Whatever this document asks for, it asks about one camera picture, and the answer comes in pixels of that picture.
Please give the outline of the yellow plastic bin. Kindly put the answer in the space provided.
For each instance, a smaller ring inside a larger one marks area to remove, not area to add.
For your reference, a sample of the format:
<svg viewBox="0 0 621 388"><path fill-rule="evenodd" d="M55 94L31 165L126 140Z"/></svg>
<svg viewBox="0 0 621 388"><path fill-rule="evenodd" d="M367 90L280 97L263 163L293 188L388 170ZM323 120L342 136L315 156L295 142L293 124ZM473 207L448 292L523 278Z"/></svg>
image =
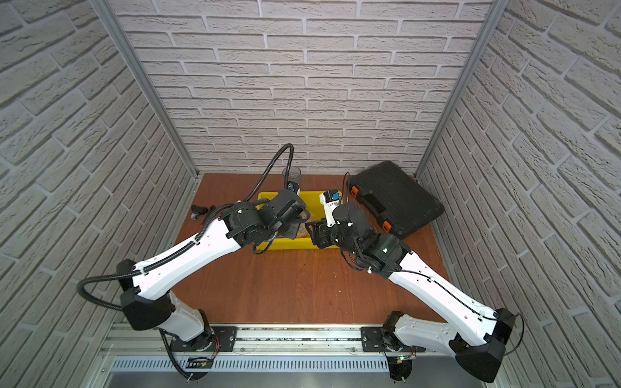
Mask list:
<svg viewBox="0 0 621 388"><path fill-rule="evenodd" d="M319 221L325 218L325 211L323 205L320 204L321 192L304 192L300 193L301 199L306 203L307 210L310 212L311 221ZM304 236L300 234L296 239L277 238L274 240L271 251L288 251L288 250L317 250L317 247L312 243L310 236L308 235L304 225L300 227L306 233Z"/></svg>

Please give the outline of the grey translucent plastic cup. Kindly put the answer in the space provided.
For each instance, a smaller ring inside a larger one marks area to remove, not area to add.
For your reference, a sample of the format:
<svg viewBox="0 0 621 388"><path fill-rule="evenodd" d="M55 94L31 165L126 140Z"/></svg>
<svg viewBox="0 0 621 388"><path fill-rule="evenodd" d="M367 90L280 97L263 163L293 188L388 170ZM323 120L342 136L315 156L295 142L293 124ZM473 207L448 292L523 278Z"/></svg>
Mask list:
<svg viewBox="0 0 621 388"><path fill-rule="evenodd" d="M286 184L288 181L295 181L302 186L302 172L299 167L285 167L282 170L282 175L286 179Z"/></svg>

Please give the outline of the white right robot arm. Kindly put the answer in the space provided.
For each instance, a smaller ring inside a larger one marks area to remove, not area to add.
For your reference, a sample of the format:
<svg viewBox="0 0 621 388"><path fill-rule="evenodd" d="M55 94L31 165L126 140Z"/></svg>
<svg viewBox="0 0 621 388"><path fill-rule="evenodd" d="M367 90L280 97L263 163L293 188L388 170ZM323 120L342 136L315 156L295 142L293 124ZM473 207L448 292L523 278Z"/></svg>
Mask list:
<svg viewBox="0 0 621 388"><path fill-rule="evenodd" d="M493 309L464 294L428 266L404 241L378 232L353 203L325 206L326 217L305 225L319 249L338 247L352 255L354 268L379 275L409 291L444 323L393 312L383 326L389 349L422 347L453 357L474 378L493 383L517 315Z"/></svg>

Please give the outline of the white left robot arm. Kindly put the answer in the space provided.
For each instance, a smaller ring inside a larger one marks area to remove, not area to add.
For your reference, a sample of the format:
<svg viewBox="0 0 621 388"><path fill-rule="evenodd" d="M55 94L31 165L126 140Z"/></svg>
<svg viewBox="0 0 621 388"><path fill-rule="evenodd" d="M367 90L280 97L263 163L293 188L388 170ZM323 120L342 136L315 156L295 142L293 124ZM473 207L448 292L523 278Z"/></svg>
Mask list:
<svg viewBox="0 0 621 388"><path fill-rule="evenodd" d="M268 178L278 159L287 154L284 188L271 200L254 196ZM172 366L187 382L197 382L205 373L189 372L176 359L172 344L192 351L208 350L213 362L221 341L203 310L181 301L172 289L182 280L226 255L252 247L255 255L265 254L278 238L295 239L297 229L310 213L299 197L299 187L289 179L294 145L283 145L268 163L251 193L236 203L208 209L200 230L190 238L150 259L123 260L116 273L79 281L77 294L109 310L120 311L135 331L158 330Z"/></svg>

